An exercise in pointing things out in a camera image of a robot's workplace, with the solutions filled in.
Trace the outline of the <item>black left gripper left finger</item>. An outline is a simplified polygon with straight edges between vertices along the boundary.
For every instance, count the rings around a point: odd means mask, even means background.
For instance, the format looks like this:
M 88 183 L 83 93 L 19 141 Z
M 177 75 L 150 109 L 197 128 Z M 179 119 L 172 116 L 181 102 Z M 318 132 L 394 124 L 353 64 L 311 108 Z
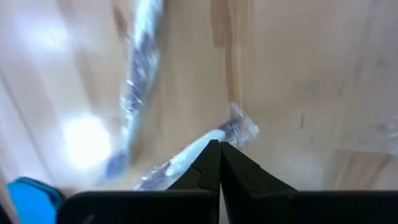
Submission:
M 211 140 L 188 170 L 166 190 L 81 192 L 57 213 L 74 223 L 218 223 L 221 145 Z

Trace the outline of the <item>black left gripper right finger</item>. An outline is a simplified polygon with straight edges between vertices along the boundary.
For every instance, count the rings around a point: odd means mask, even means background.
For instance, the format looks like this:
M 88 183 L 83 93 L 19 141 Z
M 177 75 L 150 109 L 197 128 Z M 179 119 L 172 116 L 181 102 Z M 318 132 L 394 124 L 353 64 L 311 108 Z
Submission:
M 397 224 L 396 191 L 300 191 L 221 142 L 220 180 L 230 223 Z

